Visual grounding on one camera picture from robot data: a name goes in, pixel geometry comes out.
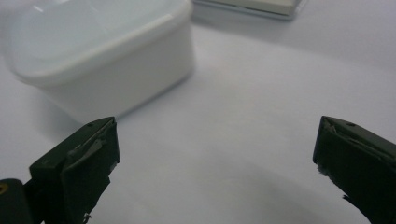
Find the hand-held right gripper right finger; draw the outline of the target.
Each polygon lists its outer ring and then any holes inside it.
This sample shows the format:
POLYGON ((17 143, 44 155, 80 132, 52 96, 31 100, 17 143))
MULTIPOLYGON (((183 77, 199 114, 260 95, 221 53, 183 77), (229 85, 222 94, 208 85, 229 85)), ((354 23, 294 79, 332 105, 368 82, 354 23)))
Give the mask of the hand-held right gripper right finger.
POLYGON ((320 119, 313 162, 372 224, 396 224, 396 145, 342 119, 320 119))

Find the flat beige box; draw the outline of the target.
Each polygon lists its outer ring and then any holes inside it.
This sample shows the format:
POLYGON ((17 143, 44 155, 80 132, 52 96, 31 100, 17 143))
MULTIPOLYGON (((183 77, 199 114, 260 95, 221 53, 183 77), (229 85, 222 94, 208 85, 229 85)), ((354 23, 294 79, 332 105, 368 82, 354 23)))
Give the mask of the flat beige box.
POLYGON ((307 1, 308 0, 192 0, 195 4, 285 21, 292 21, 307 1))

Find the white plastic container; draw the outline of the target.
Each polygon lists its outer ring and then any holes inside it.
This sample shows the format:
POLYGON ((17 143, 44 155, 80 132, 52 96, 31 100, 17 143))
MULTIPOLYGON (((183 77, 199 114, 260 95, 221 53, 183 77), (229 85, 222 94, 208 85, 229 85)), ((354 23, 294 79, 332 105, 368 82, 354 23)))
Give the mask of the white plastic container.
POLYGON ((79 122, 122 116, 194 67, 191 0, 35 0, 11 14, 10 72, 79 122))

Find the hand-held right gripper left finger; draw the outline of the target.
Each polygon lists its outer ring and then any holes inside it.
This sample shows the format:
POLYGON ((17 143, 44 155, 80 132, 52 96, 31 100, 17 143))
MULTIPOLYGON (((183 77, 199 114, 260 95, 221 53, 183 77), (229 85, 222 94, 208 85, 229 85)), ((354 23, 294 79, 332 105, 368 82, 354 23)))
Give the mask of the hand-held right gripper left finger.
POLYGON ((120 162, 117 122, 92 121, 30 167, 45 224, 86 224, 120 162))

